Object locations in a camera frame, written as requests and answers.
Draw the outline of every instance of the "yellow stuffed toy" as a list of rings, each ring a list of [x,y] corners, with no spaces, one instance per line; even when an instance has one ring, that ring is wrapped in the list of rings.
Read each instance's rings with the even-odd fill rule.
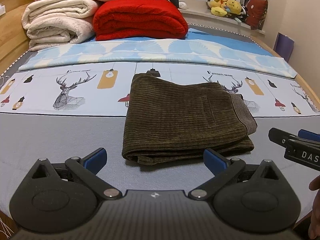
[[[227,0],[210,0],[208,1],[208,5],[210,6],[210,8],[214,8],[214,7],[223,8],[226,2]]]
[[[212,7],[211,13],[215,16],[224,17],[227,15],[227,12],[221,7]]]
[[[236,0],[228,0],[225,4],[225,9],[228,13],[240,15],[242,11],[242,6]]]

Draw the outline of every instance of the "white wall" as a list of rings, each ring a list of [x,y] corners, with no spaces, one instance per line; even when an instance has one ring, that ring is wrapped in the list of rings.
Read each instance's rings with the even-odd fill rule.
[[[320,96],[320,0],[268,0],[263,41],[274,47],[278,32],[295,41],[290,65]]]
[[[295,41],[290,65],[320,96],[320,0],[288,0],[280,31]]]

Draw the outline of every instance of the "red folded blanket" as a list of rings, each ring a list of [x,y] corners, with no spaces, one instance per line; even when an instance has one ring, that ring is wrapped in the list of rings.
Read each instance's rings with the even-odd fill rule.
[[[180,39],[188,24],[168,0],[112,0],[95,13],[93,28],[97,41],[128,37]]]

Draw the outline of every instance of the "window sill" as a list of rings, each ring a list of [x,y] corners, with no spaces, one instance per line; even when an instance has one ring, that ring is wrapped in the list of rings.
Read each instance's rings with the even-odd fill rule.
[[[207,4],[206,1],[204,0],[188,0],[186,2],[187,4],[187,9],[183,10],[183,9],[179,9],[179,11],[182,14],[187,14],[187,15],[197,15],[197,16],[201,16],[201,17],[207,17],[207,18],[211,18],[211,19],[215,19],[218,21],[223,21],[223,22],[228,22],[230,24],[234,24],[237,25],[237,27],[241,27],[244,29],[247,29],[247,31],[251,31],[251,32],[257,32],[260,33],[262,35],[265,35],[265,31],[261,31],[261,30],[251,30],[250,26],[245,24],[245,23],[239,23],[236,20],[233,19],[229,19],[226,17],[219,17],[219,16],[215,16],[213,14],[211,14],[210,10],[207,8]]]

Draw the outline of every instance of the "folded corduroy pants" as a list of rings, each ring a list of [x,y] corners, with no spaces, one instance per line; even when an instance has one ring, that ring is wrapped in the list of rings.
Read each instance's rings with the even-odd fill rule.
[[[257,124],[242,96],[219,83],[177,85],[136,74],[124,126],[123,158],[144,165],[252,151]]]

